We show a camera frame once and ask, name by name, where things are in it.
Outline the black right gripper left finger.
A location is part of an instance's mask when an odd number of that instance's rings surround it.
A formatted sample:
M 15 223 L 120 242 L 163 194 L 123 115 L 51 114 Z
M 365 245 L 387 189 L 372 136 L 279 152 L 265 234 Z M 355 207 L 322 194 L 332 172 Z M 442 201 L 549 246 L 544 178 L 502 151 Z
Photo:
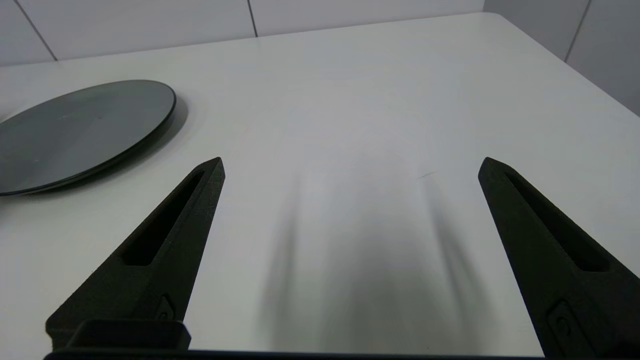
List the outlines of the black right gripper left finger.
M 46 320 L 52 348 L 87 321 L 183 321 L 226 173 L 196 166 Z

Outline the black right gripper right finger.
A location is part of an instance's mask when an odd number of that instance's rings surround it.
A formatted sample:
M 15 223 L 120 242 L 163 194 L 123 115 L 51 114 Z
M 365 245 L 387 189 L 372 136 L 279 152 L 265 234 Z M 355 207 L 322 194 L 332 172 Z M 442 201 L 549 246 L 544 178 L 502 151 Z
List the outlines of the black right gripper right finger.
M 478 182 L 544 355 L 637 358 L 638 276 L 504 162 Z

